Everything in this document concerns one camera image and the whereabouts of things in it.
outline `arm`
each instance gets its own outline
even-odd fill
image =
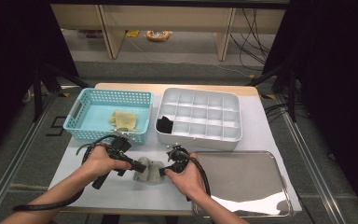
[[[196,153],[191,153],[190,157],[198,158]],[[177,174],[170,169],[166,169],[165,174],[172,180],[181,193],[185,194],[185,196],[209,214],[214,223],[248,223],[236,214],[228,211],[205,192],[200,172],[192,161],[188,163],[181,174]]]
[[[97,146],[92,150],[89,158],[77,170],[29,204],[57,203],[67,200],[99,176],[105,175],[113,169],[128,170],[130,168],[131,165],[129,163],[110,159],[106,154],[105,148]],[[54,209],[15,212],[1,223],[49,223],[59,211],[59,209]]]

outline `black wall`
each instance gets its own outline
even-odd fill
[[[358,195],[358,1],[319,3],[323,7],[315,8],[318,20],[301,45],[306,51],[298,55],[295,71],[310,113]],[[284,49],[293,46],[306,24],[304,15],[314,11],[286,12],[267,70],[287,57]]]
[[[0,138],[41,63],[54,64],[77,76],[48,2],[0,1]]]

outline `white compartment tray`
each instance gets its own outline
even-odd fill
[[[168,88],[158,109],[158,140],[232,150],[242,137],[240,108],[240,99],[232,93]],[[173,123],[168,131],[160,128],[163,117]]]

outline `blue plastic basket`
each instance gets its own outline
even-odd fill
[[[119,109],[136,114],[135,129],[126,132],[136,144],[144,144],[153,108],[153,92],[118,91],[86,88],[77,97],[63,128],[76,140],[95,141],[112,134],[116,127],[109,123],[110,116]]]

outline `hand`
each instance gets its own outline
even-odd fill
[[[190,157],[198,159],[197,153],[190,153]],[[165,175],[169,177],[179,191],[191,200],[195,195],[205,193],[200,171],[193,161],[189,161],[185,170],[177,174],[176,172],[165,169]]]
[[[111,159],[103,146],[96,146],[79,169],[88,172],[95,180],[111,170],[128,170],[130,168],[131,165],[128,162]]]

